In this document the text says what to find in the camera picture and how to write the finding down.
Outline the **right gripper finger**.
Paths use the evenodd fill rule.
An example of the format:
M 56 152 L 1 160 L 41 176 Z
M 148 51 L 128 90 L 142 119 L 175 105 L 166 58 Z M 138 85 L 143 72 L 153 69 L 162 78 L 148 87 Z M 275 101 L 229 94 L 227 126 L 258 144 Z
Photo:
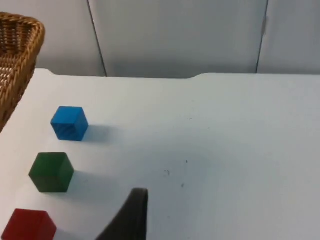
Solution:
M 134 188 L 125 203 L 98 235 L 98 240 L 145 240 L 147 238 L 149 192 Z

